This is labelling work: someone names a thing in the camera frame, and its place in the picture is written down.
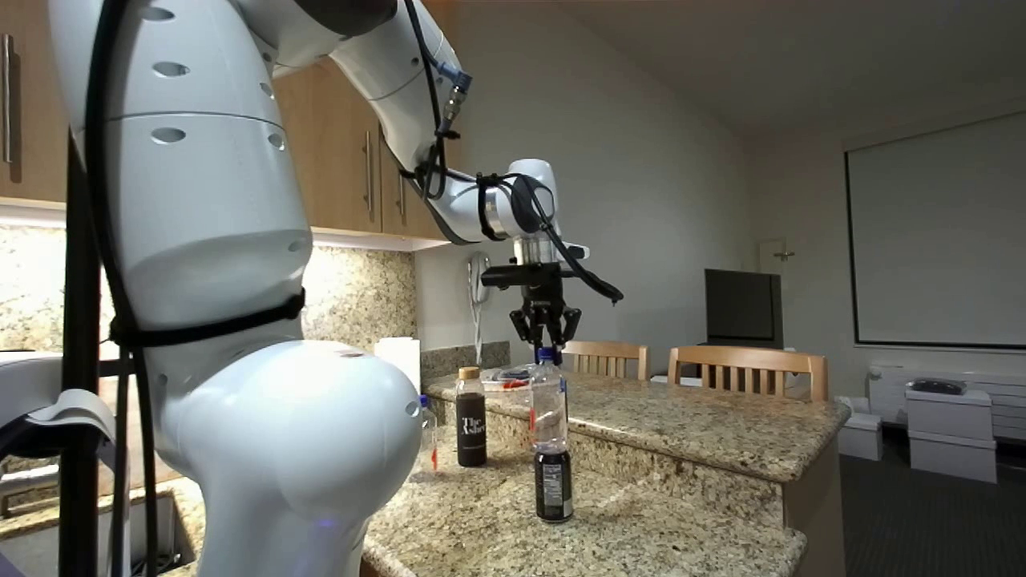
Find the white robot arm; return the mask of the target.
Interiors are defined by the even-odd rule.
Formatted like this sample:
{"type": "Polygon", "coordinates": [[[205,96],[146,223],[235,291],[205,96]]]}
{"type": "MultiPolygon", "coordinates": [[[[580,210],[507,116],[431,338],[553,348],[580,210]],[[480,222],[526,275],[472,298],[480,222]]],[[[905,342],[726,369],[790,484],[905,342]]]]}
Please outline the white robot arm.
{"type": "Polygon", "coordinates": [[[274,81],[330,60],[447,237],[507,241],[500,279],[580,268],[553,167],[444,161],[469,93],[420,0],[49,0],[65,116],[106,194],[120,336],[152,385],[157,452],[198,484],[198,577],[359,577],[370,519],[420,452],[392,363],[301,333],[311,223],[274,81]]]}

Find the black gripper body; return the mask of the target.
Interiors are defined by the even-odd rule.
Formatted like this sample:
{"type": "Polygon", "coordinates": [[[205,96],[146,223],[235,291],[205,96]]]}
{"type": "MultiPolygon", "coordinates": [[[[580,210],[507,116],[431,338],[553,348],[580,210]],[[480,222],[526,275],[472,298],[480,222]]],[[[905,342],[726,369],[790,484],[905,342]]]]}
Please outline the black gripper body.
{"type": "Polygon", "coordinates": [[[580,310],[565,304],[565,283],[520,285],[520,289],[522,289],[522,307],[511,313],[520,333],[526,327],[535,327],[535,333],[576,329],[580,310]]]}

